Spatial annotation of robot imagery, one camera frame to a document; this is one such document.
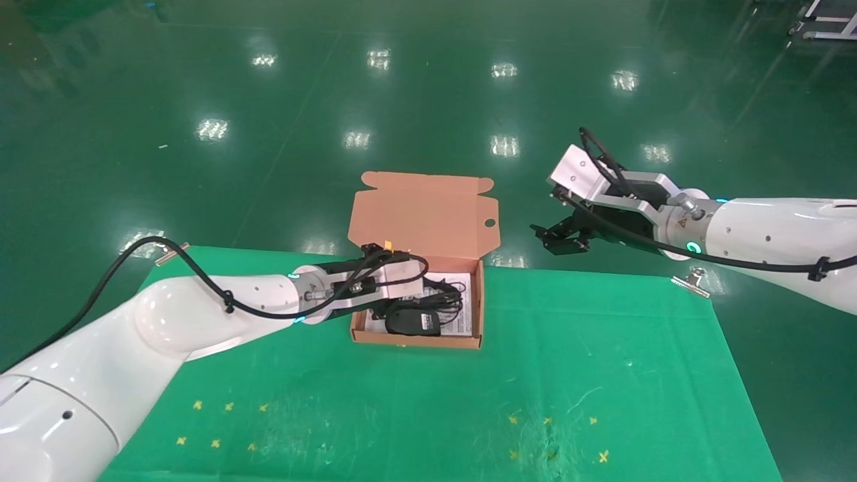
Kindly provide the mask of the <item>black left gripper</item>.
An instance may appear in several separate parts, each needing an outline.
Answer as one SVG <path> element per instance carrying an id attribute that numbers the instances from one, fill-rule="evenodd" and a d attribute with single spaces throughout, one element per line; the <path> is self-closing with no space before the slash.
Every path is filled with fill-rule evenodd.
<path id="1" fill-rule="evenodd" d="M 410 260 L 410 254 L 405 251 L 386 249 L 375 243 L 362 245 L 362 253 L 363 260 L 300 266 L 300 323 L 315 325 L 365 309 L 368 309 L 368 319 L 389 320 L 398 316 L 403 303 L 385 301 L 375 274 L 353 281 L 345 292 L 337 294 L 337 290 L 347 284 L 353 272 L 358 273 L 356 278 L 368 272 L 367 263 Z"/>

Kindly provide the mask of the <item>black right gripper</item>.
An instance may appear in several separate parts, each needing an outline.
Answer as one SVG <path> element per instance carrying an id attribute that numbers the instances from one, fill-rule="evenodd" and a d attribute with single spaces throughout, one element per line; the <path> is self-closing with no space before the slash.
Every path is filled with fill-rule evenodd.
<path id="1" fill-rule="evenodd" d="M 596 214 L 602 220 L 615 224 L 628 232 L 633 232 L 640 237 L 648 238 L 649 241 L 653 242 L 655 240 L 653 225 L 643 214 L 597 206 L 582 200 L 578 196 L 570 195 L 566 190 L 557 190 L 555 198 L 562 202 L 568 202 L 572 199 L 573 207 L 581 205 L 582 208 L 581 210 L 575 208 L 569 217 L 548 228 L 536 224 L 530 225 L 534 235 L 544 242 L 545 249 L 551 254 L 566 256 L 587 253 L 590 250 L 590 241 L 594 239 L 603 239 L 613 244 L 625 243 L 633 249 L 655 255 L 662 254 L 661 250 L 655 249 L 651 245 L 639 243 L 614 232 L 612 229 L 603 228 L 600 223 L 585 212 Z"/>

